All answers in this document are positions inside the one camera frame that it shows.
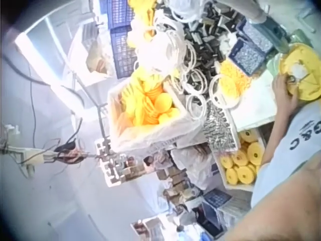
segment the light fixture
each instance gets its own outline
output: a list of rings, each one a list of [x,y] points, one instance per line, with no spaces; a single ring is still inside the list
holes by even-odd
[[[20,33],[16,38],[15,43],[35,72],[45,83],[50,85],[52,91],[57,95],[57,97],[77,116],[83,117],[84,107],[81,100],[61,86],[61,80],[37,51],[27,34]]]

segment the box of yellow parts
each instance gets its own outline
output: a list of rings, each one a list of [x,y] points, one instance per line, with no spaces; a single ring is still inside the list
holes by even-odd
[[[266,143],[258,129],[239,133],[239,139],[238,151],[213,155],[226,189],[252,192]]]
[[[113,151],[144,158],[200,126],[163,80],[137,69],[109,90],[108,126]]]

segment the person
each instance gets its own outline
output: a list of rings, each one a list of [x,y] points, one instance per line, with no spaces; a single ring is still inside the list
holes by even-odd
[[[148,167],[152,165],[156,171],[163,170],[173,165],[170,155],[166,150],[160,150],[152,156],[145,157],[143,161]]]
[[[225,240],[321,240],[321,100],[296,111],[298,91],[290,97],[286,81],[272,84],[277,114],[252,209]]]

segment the bare skin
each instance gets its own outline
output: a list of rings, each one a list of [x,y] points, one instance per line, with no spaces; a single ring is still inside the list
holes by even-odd
[[[297,107],[297,93],[290,97],[286,76],[273,82],[277,115],[263,162],[273,158]],[[227,233],[228,241],[321,240],[321,151],[277,186]]]

